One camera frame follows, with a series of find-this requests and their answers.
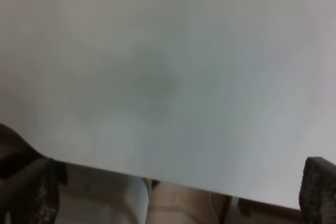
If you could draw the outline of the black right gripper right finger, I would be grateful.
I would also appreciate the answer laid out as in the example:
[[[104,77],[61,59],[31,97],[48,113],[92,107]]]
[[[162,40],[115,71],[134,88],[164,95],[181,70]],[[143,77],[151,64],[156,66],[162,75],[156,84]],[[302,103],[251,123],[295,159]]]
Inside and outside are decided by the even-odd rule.
[[[306,159],[299,206],[305,223],[335,224],[335,165],[322,157]]]

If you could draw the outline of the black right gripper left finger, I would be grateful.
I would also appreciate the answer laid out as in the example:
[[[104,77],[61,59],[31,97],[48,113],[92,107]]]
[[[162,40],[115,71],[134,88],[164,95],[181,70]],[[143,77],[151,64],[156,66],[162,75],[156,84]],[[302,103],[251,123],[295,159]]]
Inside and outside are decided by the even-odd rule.
[[[1,223],[55,223],[66,164],[51,158],[1,160]]]

